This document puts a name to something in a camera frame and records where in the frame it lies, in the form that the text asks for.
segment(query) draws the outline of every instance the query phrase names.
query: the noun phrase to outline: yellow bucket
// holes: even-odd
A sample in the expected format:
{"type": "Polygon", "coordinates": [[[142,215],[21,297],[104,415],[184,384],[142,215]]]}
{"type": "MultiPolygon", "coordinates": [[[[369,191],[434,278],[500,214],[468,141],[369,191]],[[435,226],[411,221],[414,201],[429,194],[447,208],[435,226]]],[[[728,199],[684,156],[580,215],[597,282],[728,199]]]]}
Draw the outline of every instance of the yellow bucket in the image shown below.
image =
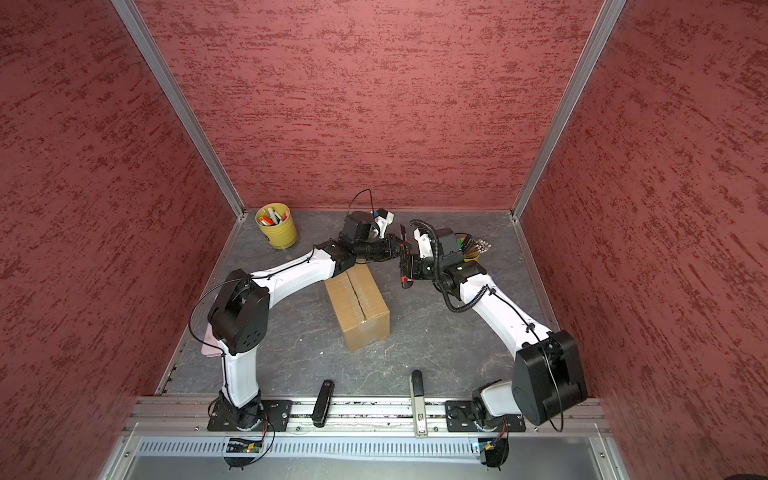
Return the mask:
{"type": "Polygon", "coordinates": [[[269,204],[264,205],[256,212],[256,225],[259,226],[262,233],[266,235],[266,239],[269,240],[270,245],[277,249],[288,248],[298,240],[296,234],[296,225],[293,224],[293,215],[290,213],[290,208],[285,204],[269,204]],[[272,210],[280,216],[280,218],[288,217],[278,225],[271,227],[265,227],[259,222],[261,217],[270,218],[270,212],[268,208],[272,207],[272,210]]]}

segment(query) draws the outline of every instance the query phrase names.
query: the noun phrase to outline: robotic arm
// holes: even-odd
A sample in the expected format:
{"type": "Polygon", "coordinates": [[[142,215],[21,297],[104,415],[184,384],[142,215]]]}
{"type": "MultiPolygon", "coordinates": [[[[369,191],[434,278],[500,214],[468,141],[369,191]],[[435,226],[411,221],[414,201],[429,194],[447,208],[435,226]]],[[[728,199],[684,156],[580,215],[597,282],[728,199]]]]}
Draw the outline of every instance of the robotic arm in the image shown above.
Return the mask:
{"type": "Polygon", "coordinates": [[[257,346],[266,335],[269,309],[283,298],[320,280],[348,270],[358,258],[400,259],[402,286],[432,280],[453,312],[476,311],[515,354],[514,378],[481,387],[473,402],[475,421],[491,425],[502,415],[522,414],[540,425],[584,401],[587,390],[576,343],[566,332],[553,333],[515,305],[475,261],[465,262],[454,233],[435,230],[421,220],[419,252],[402,237],[385,233],[392,214],[352,212],[337,240],[270,270],[246,274],[235,270],[208,313],[208,322],[223,352],[224,384],[217,402],[238,429],[248,431],[264,419],[256,376],[257,346]],[[463,305],[454,306],[451,296],[463,305]]]}

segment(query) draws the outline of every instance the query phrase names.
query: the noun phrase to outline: red wall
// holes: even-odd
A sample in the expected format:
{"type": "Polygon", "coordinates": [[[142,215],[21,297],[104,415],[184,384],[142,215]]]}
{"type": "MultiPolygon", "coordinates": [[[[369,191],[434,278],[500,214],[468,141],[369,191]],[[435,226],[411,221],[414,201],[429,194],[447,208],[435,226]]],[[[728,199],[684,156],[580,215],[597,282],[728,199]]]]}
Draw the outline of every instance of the red wall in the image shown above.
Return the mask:
{"type": "Polygon", "coordinates": [[[525,211],[633,480],[768,474],[767,19],[627,2],[525,211]]]}
{"type": "Polygon", "coordinates": [[[137,0],[248,207],[508,209],[602,0],[137,0]]]}
{"type": "Polygon", "coordinates": [[[233,214],[108,0],[0,8],[0,478],[93,478],[233,214]]]}

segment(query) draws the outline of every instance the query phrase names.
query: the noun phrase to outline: yellow pencil cup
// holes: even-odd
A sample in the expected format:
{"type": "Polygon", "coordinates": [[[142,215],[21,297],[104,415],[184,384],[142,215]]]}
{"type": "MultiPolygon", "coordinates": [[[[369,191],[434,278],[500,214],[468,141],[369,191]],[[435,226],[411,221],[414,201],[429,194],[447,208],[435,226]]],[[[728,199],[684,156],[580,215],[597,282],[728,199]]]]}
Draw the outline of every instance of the yellow pencil cup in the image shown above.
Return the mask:
{"type": "Polygon", "coordinates": [[[290,213],[290,208],[285,204],[269,204],[261,207],[259,211],[256,212],[256,225],[258,225],[262,233],[266,235],[266,239],[269,240],[270,245],[273,248],[288,248],[298,240],[296,225],[293,224],[293,215],[290,213]],[[270,207],[272,207],[272,210],[274,210],[280,218],[285,217],[286,214],[288,214],[288,217],[278,225],[265,227],[259,220],[261,217],[270,218],[270,212],[268,211],[270,207]]]}

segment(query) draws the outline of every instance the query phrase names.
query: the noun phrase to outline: coiled black cable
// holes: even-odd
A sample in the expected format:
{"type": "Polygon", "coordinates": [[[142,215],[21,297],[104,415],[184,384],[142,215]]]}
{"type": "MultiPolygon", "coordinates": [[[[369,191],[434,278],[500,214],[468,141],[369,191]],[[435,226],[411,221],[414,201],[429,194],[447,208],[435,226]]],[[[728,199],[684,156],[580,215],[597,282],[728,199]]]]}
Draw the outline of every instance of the coiled black cable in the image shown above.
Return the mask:
{"type": "Polygon", "coordinates": [[[448,307],[448,310],[451,310],[453,313],[464,313],[467,310],[470,310],[472,307],[478,304],[480,299],[482,299],[483,295],[485,295],[486,292],[488,292],[488,285],[484,285],[477,295],[475,295],[475,298],[470,300],[469,302],[465,303],[461,306],[454,306],[451,303],[451,299],[448,296],[448,292],[445,290],[445,285],[442,282],[442,263],[441,263],[441,257],[442,257],[442,245],[440,245],[440,241],[437,237],[437,233],[435,232],[435,228],[430,225],[429,223],[426,223],[424,220],[411,220],[411,227],[417,227],[417,228],[423,228],[426,230],[427,235],[429,235],[429,239],[434,242],[435,245],[435,251],[433,252],[434,258],[435,258],[435,286],[437,286],[437,289],[442,294],[442,299],[445,301],[445,306],[448,307]]]}

